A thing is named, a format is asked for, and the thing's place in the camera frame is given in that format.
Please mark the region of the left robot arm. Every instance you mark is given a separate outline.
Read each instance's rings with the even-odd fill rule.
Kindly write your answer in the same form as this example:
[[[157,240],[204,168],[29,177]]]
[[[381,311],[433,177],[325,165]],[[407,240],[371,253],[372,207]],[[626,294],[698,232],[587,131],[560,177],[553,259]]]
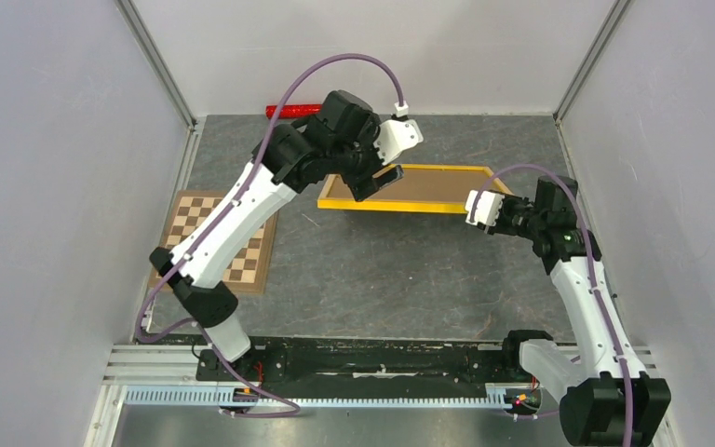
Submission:
[[[238,300],[223,282],[226,268],[254,234],[307,186],[339,175],[361,202],[403,176],[395,160],[422,142],[404,106],[387,120],[344,90],[329,93],[319,111],[271,128],[235,186],[182,243],[156,248],[150,262],[194,322],[220,351],[220,369],[234,380],[255,366]]]

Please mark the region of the yellow wooden picture frame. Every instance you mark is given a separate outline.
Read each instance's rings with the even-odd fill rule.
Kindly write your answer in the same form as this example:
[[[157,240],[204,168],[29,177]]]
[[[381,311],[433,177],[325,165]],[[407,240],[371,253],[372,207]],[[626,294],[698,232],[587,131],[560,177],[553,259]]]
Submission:
[[[426,164],[404,164],[402,168],[413,169],[464,169],[480,170],[486,169],[492,176],[492,170],[481,166],[457,166],[457,165],[426,165]],[[464,214],[465,202],[370,202],[368,205],[358,205],[353,198],[348,187],[338,175],[330,175],[324,183],[324,187],[317,198],[317,206],[321,210],[365,210],[365,211],[389,211],[389,212],[411,212],[411,213],[434,213],[434,214]]]

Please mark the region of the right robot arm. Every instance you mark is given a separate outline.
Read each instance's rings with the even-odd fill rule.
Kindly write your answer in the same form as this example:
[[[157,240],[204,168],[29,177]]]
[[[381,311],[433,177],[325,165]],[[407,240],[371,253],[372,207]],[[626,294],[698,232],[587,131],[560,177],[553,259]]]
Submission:
[[[518,336],[500,356],[513,380],[530,374],[559,405],[560,426],[573,446],[649,446],[671,403],[663,378],[650,375],[614,309],[596,239],[575,201],[575,180],[539,178],[533,199],[490,195],[479,213],[489,234],[528,239],[563,301],[579,360],[548,337]]]

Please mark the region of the brown backing board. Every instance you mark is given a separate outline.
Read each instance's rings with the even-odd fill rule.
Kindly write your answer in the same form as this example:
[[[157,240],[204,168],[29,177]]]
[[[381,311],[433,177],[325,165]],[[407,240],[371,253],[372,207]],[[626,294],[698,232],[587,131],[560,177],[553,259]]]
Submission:
[[[385,186],[358,205],[370,202],[460,202],[490,177],[486,169],[413,169],[404,167],[401,179]]]

